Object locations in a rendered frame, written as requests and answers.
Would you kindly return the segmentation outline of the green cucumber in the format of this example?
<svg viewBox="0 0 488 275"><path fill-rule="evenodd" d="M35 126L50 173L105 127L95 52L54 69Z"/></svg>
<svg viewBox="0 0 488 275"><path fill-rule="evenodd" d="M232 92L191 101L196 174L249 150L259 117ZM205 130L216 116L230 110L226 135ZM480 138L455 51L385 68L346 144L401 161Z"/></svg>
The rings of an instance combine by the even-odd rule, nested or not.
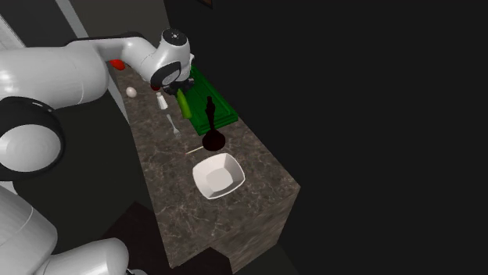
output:
<svg viewBox="0 0 488 275"><path fill-rule="evenodd" d="M188 101L185 97L184 92L181 89L178 89L176 94L176 99L181 110L181 114L185 119L192 118L192 111L189 107Z"/></svg>

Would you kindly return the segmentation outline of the silver fork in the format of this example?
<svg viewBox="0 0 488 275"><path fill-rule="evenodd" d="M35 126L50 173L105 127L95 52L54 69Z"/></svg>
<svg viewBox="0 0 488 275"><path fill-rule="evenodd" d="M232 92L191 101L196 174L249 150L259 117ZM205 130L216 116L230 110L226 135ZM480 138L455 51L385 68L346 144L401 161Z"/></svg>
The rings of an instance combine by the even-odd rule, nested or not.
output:
<svg viewBox="0 0 488 275"><path fill-rule="evenodd" d="M172 126L172 129L173 129L173 133L174 133L174 136L176 138L179 138L181 136L181 132L178 128L176 128L175 124L174 124L174 121L172 120L172 117L170 114L167 114L166 115L166 118L168 119L168 121L170 122L171 126Z"/></svg>

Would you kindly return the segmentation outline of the dark long-necked vase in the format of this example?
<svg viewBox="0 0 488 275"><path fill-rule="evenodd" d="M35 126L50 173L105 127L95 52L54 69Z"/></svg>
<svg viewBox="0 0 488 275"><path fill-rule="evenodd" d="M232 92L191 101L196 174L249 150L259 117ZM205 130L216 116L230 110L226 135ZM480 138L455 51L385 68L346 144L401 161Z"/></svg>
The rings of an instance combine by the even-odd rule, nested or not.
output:
<svg viewBox="0 0 488 275"><path fill-rule="evenodd" d="M225 146L225 136L219 132L214 125L214 113L216 111L216 106L213 102L211 96L207 97L207 104L206 104L206 115L209 122L210 129L206 132L205 136L203 137L203 146L208 151L218 151Z"/></svg>

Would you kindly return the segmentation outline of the white square bowl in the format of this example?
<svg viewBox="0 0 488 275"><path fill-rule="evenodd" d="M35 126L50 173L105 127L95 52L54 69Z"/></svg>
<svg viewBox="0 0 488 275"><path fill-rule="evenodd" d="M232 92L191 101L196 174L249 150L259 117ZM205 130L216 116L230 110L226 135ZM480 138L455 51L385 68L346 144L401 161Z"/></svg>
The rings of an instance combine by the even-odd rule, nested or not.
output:
<svg viewBox="0 0 488 275"><path fill-rule="evenodd" d="M192 176L202 196L209 200L232 193L246 181L239 162L228 153L199 162L192 168Z"/></svg>

